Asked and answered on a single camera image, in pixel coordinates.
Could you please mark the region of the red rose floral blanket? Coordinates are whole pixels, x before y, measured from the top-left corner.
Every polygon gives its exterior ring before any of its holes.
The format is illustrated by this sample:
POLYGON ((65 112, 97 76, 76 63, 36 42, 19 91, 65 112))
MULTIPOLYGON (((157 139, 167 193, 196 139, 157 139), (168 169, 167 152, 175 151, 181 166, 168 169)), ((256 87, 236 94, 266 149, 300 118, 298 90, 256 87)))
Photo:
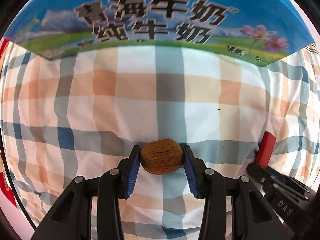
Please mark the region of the red rose floral blanket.
MULTIPOLYGON (((1 56, 2 56, 5 48, 7 47, 8 42, 9 41, 7 39, 1 38, 1 56)), ((14 192, 11 189, 11 187, 9 186, 9 183, 8 183, 8 180, 7 180, 7 175, 6 175, 6 172, 5 172, 5 167, 4 167, 4 164, 3 164, 2 157, 3 157, 3 153, 2 153, 2 150, 1 150, 1 192, 4 194, 4 196, 7 198, 7 200, 12 203, 12 205, 14 207, 17 207, 15 196, 14 196, 14 192)))

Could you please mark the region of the blue cardboard milk box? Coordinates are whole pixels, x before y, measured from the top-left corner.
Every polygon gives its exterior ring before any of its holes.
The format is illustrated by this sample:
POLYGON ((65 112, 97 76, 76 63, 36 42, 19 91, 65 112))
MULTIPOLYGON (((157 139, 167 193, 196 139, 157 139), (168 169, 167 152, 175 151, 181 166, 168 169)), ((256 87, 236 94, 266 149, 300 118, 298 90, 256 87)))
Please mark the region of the blue cardboard milk box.
POLYGON ((313 42, 289 0, 29 0, 3 33, 50 60, 145 44, 266 66, 313 42))

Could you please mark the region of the brown walnut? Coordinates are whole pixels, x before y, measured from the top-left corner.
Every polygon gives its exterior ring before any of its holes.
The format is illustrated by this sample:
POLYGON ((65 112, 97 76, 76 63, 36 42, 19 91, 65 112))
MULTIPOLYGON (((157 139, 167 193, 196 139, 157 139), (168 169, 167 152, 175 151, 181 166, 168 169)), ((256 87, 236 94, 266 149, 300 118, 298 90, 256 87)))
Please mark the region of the brown walnut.
POLYGON ((184 163, 184 153, 179 143, 164 139, 145 145, 140 152, 142 167, 154 175, 177 171, 184 163))

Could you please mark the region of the red rectangular block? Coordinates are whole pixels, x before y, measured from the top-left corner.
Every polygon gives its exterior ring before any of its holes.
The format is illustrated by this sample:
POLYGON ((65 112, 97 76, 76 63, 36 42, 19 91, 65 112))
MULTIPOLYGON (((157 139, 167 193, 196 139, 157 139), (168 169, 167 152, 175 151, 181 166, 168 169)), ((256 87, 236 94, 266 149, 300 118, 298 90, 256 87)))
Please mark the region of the red rectangular block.
POLYGON ((265 132, 254 161, 261 168, 266 169, 268 167, 275 143, 276 137, 270 132, 265 132))

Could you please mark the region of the plaid bed sheet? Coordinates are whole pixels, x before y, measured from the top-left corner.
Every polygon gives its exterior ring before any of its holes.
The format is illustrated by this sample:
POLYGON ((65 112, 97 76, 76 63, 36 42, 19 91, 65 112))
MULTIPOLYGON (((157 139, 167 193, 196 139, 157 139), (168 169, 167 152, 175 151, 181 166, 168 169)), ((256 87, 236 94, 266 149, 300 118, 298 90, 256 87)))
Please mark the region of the plaid bed sheet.
POLYGON ((10 175, 39 224, 76 176, 117 166, 135 144, 172 139, 223 176, 245 174, 263 133, 270 165, 319 186, 319 53, 268 67, 206 51, 105 48, 48 61, 9 44, 1 130, 10 175))

